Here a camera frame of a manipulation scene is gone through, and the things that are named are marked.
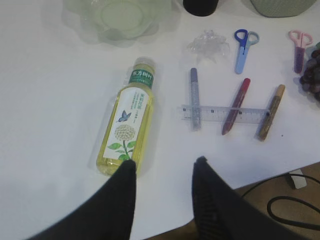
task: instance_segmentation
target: pink scissors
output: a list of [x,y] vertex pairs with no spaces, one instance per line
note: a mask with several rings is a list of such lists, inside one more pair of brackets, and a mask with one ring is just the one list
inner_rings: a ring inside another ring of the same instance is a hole
[[312,36],[299,30],[292,30],[289,32],[290,39],[295,44],[295,57],[294,57],[294,71],[299,74],[302,72],[304,65],[304,56],[306,46],[313,43]]

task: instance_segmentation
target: black cup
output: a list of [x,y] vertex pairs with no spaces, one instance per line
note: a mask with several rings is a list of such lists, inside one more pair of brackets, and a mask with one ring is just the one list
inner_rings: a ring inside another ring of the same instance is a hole
[[195,16],[205,17],[213,14],[219,0],[183,0],[185,10]]

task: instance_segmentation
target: grapes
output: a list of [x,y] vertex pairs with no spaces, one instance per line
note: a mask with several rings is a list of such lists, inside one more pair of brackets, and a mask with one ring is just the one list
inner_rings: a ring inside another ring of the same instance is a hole
[[312,58],[306,62],[304,75],[299,81],[302,89],[312,93],[320,102],[320,43],[318,46],[319,48],[311,54]]
[[302,84],[304,84],[304,83],[306,82],[303,76],[302,76],[302,77],[300,77],[299,82],[300,82],[300,84],[301,84],[301,85],[302,85]]
[[314,72],[309,70],[305,71],[303,75],[303,79],[306,83],[312,83],[314,80]]
[[313,79],[316,84],[320,84],[320,72],[316,73]]
[[312,92],[314,94],[320,93],[320,84],[311,85],[310,92]]
[[306,62],[305,66],[308,70],[313,69],[315,66],[317,66],[317,60],[315,58],[311,58]]
[[313,59],[315,59],[316,57],[318,57],[320,55],[320,50],[314,50],[312,53],[311,53],[311,57]]
[[309,91],[309,89],[310,89],[310,84],[309,83],[304,83],[304,84],[302,84],[302,89],[303,89],[303,91],[305,91],[305,92],[308,92]]
[[320,66],[317,66],[313,69],[313,73],[314,74],[317,74],[317,73],[320,73]]

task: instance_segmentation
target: dark grape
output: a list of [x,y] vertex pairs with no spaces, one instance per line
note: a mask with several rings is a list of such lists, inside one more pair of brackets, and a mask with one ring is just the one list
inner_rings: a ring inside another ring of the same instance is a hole
[[317,72],[314,77],[313,80],[315,83],[320,84],[320,72]]
[[318,57],[320,55],[320,50],[314,50],[312,53],[311,53],[311,57],[313,59],[315,59],[316,57]]
[[312,69],[314,68],[315,66],[317,66],[317,60],[314,59],[314,58],[311,58],[310,60],[308,60],[305,64],[306,68],[309,70],[309,69]]
[[320,92],[314,94],[314,98],[320,102]]
[[314,94],[320,93],[320,84],[311,85],[310,92],[312,92]]
[[299,82],[300,82],[300,84],[304,84],[304,83],[305,83],[305,79],[304,79],[304,77],[303,77],[303,76],[302,76],[302,77],[300,77]]
[[317,66],[316,68],[314,68],[313,73],[314,74],[320,73],[320,66]]
[[309,91],[309,89],[310,89],[310,84],[309,83],[304,83],[304,84],[302,84],[302,89],[303,89],[303,91],[305,91],[305,92],[308,92]]
[[314,81],[314,73],[311,70],[307,70],[304,72],[303,78],[306,83],[312,83]]

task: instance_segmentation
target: gold glitter pen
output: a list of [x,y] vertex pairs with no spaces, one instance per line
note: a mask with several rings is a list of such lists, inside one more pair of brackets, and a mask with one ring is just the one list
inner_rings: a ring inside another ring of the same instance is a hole
[[276,112],[278,110],[281,98],[284,94],[286,86],[281,84],[278,86],[275,95],[273,96],[272,102],[269,106],[269,114],[267,114],[262,122],[262,126],[258,133],[260,140],[264,141],[268,135],[269,129],[272,125],[272,122],[275,118]]

